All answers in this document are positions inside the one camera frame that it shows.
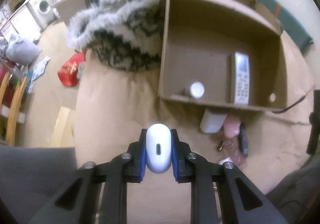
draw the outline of pink object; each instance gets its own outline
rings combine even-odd
[[[223,132],[226,138],[233,138],[240,133],[241,120],[237,116],[227,115],[223,123]]]

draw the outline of metal screw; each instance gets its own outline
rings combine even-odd
[[[121,155],[121,157],[122,157],[122,159],[130,159],[131,158],[131,154],[129,154],[129,153],[123,153],[122,155]]]
[[[196,153],[189,153],[189,154],[188,154],[188,158],[189,158],[189,159],[192,159],[192,160],[193,160],[193,159],[196,159],[197,157],[198,157],[198,155],[197,155]]]
[[[232,162],[225,162],[223,165],[225,168],[228,168],[228,169],[232,169],[235,166]]]
[[[86,162],[84,164],[84,168],[86,168],[86,169],[92,169],[95,166],[96,166],[96,164],[94,162]]]

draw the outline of white remote control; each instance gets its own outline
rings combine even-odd
[[[236,52],[232,56],[232,97],[231,102],[247,105],[250,93],[249,57]]]

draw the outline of gray cloth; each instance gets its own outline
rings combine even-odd
[[[296,223],[306,212],[308,201],[320,190],[320,158],[287,175],[267,198],[289,223]]]
[[[76,170],[74,148],[0,145],[0,198],[19,224],[28,223]]]

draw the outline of white cabinet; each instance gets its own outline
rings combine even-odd
[[[41,29],[25,5],[10,20],[23,38],[30,41],[39,38]]]
[[[9,39],[13,33],[17,33],[16,29],[12,26],[11,21],[6,22],[4,27],[1,28],[3,37],[9,42]]]

